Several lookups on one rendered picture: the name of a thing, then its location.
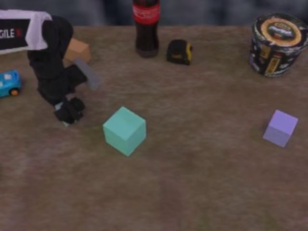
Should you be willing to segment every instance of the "brown floor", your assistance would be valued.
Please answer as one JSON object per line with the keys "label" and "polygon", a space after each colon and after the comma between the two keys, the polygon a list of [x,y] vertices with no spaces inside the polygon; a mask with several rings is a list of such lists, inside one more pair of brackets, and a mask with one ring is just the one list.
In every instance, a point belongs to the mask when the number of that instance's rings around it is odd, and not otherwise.
{"label": "brown floor", "polygon": [[[102,77],[65,128],[36,92],[25,53],[17,97],[0,100],[1,231],[307,231],[308,53],[284,77],[247,65],[250,29],[162,27],[161,52],[141,59],[133,27],[76,28]],[[191,66],[165,61],[167,44],[194,47]],[[129,157],[102,124],[125,106],[147,120]],[[283,149],[262,139],[276,109],[299,118]]]}

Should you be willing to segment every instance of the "teal cube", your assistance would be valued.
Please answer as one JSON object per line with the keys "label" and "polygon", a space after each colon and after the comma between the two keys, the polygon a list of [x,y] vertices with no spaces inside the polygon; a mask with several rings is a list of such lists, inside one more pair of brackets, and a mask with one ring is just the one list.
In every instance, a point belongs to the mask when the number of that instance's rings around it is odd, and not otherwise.
{"label": "teal cube", "polygon": [[129,109],[121,107],[103,124],[103,132],[108,144],[130,156],[146,138],[146,122]]}

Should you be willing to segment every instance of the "soda bottle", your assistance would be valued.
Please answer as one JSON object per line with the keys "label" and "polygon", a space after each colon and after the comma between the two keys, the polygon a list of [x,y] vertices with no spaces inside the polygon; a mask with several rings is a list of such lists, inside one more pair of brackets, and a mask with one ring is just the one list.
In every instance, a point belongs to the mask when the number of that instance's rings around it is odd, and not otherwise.
{"label": "soda bottle", "polygon": [[156,56],[159,49],[160,0],[133,0],[133,15],[137,32],[136,52],[143,58]]}

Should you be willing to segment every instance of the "purple cube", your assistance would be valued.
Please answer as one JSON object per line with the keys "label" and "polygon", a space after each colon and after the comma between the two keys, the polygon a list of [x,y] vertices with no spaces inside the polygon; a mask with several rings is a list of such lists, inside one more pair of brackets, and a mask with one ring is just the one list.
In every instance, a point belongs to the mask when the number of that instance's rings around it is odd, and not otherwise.
{"label": "purple cube", "polygon": [[297,122],[297,118],[276,110],[263,138],[284,148],[290,139]]}

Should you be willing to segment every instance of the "food image on lid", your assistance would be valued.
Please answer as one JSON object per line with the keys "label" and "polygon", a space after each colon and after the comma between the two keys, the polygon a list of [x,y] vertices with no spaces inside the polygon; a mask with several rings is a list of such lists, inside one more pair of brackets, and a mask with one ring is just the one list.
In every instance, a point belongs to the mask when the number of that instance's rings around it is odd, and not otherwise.
{"label": "food image on lid", "polygon": [[307,25],[284,13],[258,17],[252,32],[249,63],[267,77],[283,75],[308,43]]}

